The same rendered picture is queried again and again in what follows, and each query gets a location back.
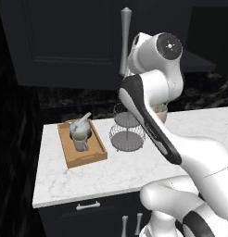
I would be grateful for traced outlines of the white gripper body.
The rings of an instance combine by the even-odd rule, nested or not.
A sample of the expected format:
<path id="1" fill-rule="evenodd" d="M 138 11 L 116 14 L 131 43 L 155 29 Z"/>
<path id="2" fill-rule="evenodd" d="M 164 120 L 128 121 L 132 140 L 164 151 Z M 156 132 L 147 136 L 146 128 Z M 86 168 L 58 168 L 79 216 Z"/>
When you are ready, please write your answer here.
<path id="1" fill-rule="evenodd" d="M 129 70 L 133 74 L 140 74 L 144 72 L 143 67 L 139 63 L 138 49 L 139 47 L 134 45 L 127 59 Z"/>

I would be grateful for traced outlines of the grey kettle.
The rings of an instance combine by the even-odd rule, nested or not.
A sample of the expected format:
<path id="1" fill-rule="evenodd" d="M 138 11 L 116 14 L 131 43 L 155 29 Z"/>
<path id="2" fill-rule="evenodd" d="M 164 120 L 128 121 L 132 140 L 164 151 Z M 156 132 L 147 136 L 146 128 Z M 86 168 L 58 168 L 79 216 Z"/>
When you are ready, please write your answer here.
<path id="1" fill-rule="evenodd" d="M 88 118 L 92 115 L 91 112 L 86 113 L 82 118 L 77 119 L 70 124 L 70 137 L 73 136 L 75 132 L 84 132 L 87 134 L 87 138 L 92 135 L 91 126 L 88 122 Z"/>

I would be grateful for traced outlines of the grey mug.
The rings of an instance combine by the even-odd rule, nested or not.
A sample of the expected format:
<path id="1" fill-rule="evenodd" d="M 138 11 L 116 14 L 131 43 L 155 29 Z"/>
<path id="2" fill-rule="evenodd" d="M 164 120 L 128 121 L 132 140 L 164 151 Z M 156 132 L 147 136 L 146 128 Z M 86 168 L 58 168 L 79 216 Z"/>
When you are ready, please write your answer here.
<path id="1" fill-rule="evenodd" d="M 72 141 L 78 152 L 88 150 L 87 134 L 85 132 L 75 132 L 72 136 Z"/>

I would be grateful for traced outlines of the wooden tray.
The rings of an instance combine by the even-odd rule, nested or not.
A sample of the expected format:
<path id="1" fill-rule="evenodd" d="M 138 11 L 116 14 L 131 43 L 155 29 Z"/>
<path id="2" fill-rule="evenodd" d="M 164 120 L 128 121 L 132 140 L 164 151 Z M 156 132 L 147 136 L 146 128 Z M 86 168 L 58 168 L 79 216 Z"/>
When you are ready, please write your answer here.
<path id="1" fill-rule="evenodd" d="M 88 119 L 92 135 L 88 139 L 88 150 L 78 152 L 70 138 L 70 124 L 68 121 L 58 124 L 58 133 L 62 144 L 68 168 L 75 168 L 89 163 L 94 163 L 108 158 L 108 152 L 103 145 L 93 122 Z"/>

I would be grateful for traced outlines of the colourful patterned bowl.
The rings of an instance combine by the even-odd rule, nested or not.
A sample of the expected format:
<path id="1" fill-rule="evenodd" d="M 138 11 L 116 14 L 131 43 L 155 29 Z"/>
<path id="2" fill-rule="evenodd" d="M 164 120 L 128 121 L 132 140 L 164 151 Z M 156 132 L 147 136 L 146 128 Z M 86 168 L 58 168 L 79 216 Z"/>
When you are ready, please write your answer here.
<path id="1" fill-rule="evenodd" d="M 168 108 L 165 104 L 153 106 L 153 111 L 158 115 L 158 118 L 165 122 L 167 119 Z"/>

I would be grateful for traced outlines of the black drawer front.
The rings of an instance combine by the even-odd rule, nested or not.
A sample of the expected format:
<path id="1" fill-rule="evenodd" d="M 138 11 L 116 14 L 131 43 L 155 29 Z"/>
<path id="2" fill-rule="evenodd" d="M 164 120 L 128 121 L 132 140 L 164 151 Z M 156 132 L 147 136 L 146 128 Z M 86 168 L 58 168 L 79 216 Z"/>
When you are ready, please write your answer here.
<path id="1" fill-rule="evenodd" d="M 92 213 L 95 211 L 123 209 L 125 207 L 129 207 L 137 199 L 138 194 L 138 192 L 122 193 L 111 196 L 98 197 L 95 199 L 66 203 L 58 205 L 57 212 L 60 218 L 67 218 L 77 216 L 79 213 Z M 80 211 L 76 210 L 76 206 L 78 204 L 85 206 L 93 204 L 95 201 L 98 201 L 101 206 Z"/>

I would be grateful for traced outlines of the black base cupboard door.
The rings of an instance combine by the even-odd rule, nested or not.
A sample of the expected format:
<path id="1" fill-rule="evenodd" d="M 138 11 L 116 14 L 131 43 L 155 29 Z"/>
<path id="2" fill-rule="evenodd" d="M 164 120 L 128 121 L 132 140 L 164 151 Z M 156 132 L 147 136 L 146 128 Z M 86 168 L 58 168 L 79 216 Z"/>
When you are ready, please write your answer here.
<path id="1" fill-rule="evenodd" d="M 140 229 L 142 229 L 148 223 L 148 221 L 150 220 L 150 217 L 151 217 L 151 212 L 147 209 L 136 208 L 133 211 L 132 220 L 131 220 L 131 234 L 132 234 L 132 237 L 137 237 L 135 235 L 135 230 L 136 230 L 136 226 L 137 226 L 137 214 L 138 213 L 143 214 L 143 216 L 141 218 Z"/>
<path id="2" fill-rule="evenodd" d="M 104 212 L 78 217 L 43 219 L 46 237 L 121 237 L 122 217 L 120 212 Z M 126 227 L 126 237 L 131 237 Z"/>

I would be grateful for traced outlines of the black wall cabinet door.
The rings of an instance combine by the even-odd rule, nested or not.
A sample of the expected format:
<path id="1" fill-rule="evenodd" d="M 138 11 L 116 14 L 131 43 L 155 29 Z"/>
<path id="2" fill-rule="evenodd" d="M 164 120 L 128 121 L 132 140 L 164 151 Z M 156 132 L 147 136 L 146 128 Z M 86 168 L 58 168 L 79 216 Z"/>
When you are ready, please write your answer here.
<path id="1" fill-rule="evenodd" d="M 193 0 L 130 0 L 131 33 L 155 35 L 169 32 L 186 46 Z"/>
<path id="2" fill-rule="evenodd" d="M 18 84 L 116 90 L 127 0 L 0 0 Z"/>

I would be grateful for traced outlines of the black wall cabinet body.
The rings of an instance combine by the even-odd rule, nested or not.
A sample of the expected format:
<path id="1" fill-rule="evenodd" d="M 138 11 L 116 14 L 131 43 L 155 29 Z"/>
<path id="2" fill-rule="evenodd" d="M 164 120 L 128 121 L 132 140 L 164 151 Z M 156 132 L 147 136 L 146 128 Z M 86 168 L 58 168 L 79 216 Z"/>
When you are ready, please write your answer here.
<path id="1" fill-rule="evenodd" d="M 228 0 L 193 0 L 186 46 L 228 80 Z"/>

